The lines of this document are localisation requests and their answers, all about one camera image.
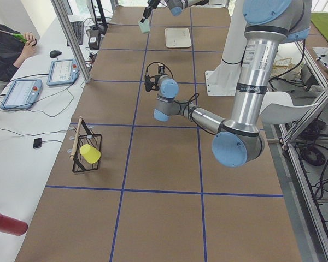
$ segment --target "black mouse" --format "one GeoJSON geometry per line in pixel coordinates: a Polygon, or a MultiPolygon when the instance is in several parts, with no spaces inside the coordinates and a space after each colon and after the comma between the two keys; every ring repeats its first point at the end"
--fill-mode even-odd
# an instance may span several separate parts
{"type": "Polygon", "coordinates": [[[59,50],[52,50],[52,51],[50,52],[50,57],[51,57],[51,58],[56,58],[56,57],[59,56],[61,53],[62,53],[62,52],[59,51],[59,50]]]}

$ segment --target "red can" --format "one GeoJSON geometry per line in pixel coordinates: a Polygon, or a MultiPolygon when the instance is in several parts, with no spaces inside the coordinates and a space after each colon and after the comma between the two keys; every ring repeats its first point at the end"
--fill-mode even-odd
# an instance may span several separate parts
{"type": "Polygon", "coordinates": [[[0,232],[20,236],[27,229],[28,224],[26,222],[0,214],[0,232]]]}

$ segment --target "white desk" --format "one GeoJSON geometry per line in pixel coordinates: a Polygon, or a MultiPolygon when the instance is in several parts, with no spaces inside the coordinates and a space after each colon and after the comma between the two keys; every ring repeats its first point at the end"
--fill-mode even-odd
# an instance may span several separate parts
{"type": "MultiPolygon", "coordinates": [[[[60,50],[59,59],[73,58],[72,51],[66,45],[58,19],[51,24],[38,43],[37,54],[27,59],[14,75],[13,79],[26,75],[48,73],[52,59],[51,50],[60,50]]],[[[89,55],[87,36],[84,35],[84,45],[81,51],[85,59],[89,55]]],[[[43,90],[39,99],[65,89],[67,86],[48,87],[47,77],[41,77],[43,90]]],[[[0,111],[0,128],[15,131],[20,134],[39,134],[67,130],[71,116],[77,106],[83,89],[83,76],[69,88],[74,95],[70,106],[56,117],[48,117],[41,112],[0,111]]],[[[49,115],[60,112],[72,99],[68,91],[44,99],[34,104],[31,110],[42,110],[49,115]]],[[[41,148],[33,149],[34,138],[41,137],[43,141],[59,140],[65,137],[65,132],[43,134],[39,136],[18,136],[0,130],[0,213],[23,220],[30,224],[44,190],[46,181],[61,147],[59,142],[43,143],[41,148]]],[[[0,233],[0,262],[14,261],[23,243],[25,234],[14,236],[0,233]]]]}

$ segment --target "keyboard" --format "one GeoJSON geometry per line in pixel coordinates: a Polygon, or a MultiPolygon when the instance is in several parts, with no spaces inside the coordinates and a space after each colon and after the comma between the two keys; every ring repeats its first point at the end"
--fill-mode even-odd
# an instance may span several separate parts
{"type": "Polygon", "coordinates": [[[75,33],[75,36],[77,37],[77,41],[79,45],[83,44],[83,40],[84,40],[84,24],[82,21],[75,21],[75,22],[71,22],[72,25],[72,29],[75,33]]]}

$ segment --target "small black box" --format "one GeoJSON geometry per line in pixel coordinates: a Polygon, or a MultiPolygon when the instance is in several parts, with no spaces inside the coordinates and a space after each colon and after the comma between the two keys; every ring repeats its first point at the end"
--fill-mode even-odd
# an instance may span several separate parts
{"type": "Polygon", "coordinates": [[[101,40],[101,35],[99,34],[99,30],[91,30],[89,32],[89,48],[90,48],[90,50],[98,50],[100,40],[101,40]]]}

